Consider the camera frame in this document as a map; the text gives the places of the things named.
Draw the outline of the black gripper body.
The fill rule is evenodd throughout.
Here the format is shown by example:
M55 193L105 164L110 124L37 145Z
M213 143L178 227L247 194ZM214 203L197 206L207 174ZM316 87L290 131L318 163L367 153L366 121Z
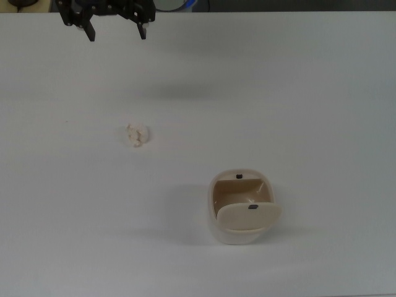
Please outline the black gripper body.
M136 16L134 1L81 1L82 15Z

